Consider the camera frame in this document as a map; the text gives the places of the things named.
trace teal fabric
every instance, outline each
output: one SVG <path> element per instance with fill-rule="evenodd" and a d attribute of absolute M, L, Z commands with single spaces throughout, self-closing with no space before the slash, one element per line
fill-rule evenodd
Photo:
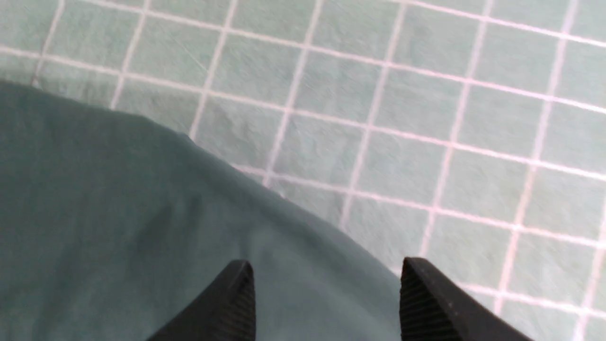
<path fill-rule="evenodd" d="M 185 135 L 0 84 L 0 340 L 144 340 L 232 259 L 258 340 L 398 340 L 398 279 Z"/>

